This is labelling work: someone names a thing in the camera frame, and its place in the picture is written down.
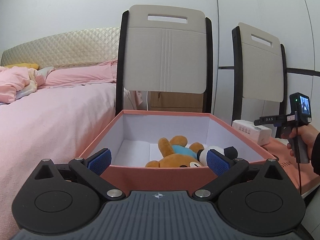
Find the plush toy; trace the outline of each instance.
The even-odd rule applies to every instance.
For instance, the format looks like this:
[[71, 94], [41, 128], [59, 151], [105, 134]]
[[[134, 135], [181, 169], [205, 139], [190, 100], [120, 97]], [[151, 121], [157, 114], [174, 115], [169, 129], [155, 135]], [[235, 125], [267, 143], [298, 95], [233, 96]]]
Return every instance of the plush toy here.
[[193, 143], [189, 148], [184, 136], [178, 135], [170, 141], [166, 138], [161, 138], [158, 141], [159, 150], [163, 156], [162, 160], [151, 161], [146, 164], [146, 167], [153, 168], [185, 168], [185, 167], [202, 167], [201, 163], [196, 159], [197, 153], [204, 150], [201, 143]]
[[197, 153], [199, 150], [204, 150], [204, 146], [201, 143], [195, 142], [186, 148], [188, 140], [182, 135], [173, 137], [170, 141], [167, 138], [161, 138], [158, 141], [158, 147], [163, 157], [178, 153], [182, 155], [188, 155], [197, 159]]

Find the panda plush toy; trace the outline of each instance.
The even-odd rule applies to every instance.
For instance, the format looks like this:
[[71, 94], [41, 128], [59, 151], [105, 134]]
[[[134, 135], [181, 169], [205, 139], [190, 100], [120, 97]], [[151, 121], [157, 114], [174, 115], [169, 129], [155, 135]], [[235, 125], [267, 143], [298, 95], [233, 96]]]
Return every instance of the panda plush toy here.
[[230, 160], [233, 160], [238, 157], [238, 151], [233, 146], [227, 147], [227, 148], [220, 148], [218, 146], [209, 146], [205, 148], [204, 150], [199, 150], [197, 153], [197, 160], [203, 165], [208, 166], [207, 164], [207, 153], [211, 149], [214, 149], [224, 155], [225, 157], [229, 158]]

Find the pink bedsheet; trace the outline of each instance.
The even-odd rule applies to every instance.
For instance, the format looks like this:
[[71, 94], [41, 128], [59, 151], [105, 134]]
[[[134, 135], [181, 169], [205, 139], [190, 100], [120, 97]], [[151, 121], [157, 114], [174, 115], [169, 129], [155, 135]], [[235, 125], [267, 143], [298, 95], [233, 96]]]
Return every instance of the pink bedsheet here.
[[[125, 108], [132, 109], [126, 95]], [[0, 106], [1, 240], [18, 231], [11, 204], [39, 161], [68, 163], [79, 156], [114, 118], [115, 97], [115, 84], [88, 84], [41, 89]]]

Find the chair backrest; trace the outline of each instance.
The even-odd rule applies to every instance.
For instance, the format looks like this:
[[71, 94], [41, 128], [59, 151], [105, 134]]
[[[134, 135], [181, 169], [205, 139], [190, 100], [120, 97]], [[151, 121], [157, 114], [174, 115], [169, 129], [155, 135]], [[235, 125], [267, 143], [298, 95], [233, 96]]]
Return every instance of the chair backrest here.
[[[234, 99], [232, 121], [254, 121], [263, 115], [284, 114], [287, 76], [284, 46], [277, 37], [239, 23], [232, 30]], [[273, 135], [280, 136], [274, 128]]]
[[204, 93], [212, 102], [212, 25], [204, 13], [187, 8], [134, 5], [122, 15], [116, 114], [127, 90]]

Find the black sleeve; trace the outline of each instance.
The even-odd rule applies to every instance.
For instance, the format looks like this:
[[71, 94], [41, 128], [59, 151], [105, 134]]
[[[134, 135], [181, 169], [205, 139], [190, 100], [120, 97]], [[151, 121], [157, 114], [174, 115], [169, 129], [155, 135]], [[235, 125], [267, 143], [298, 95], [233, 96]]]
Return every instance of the black sleeve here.
[[320, 175], [320, 133], [318, 134], [311, 154], [313, 172]]

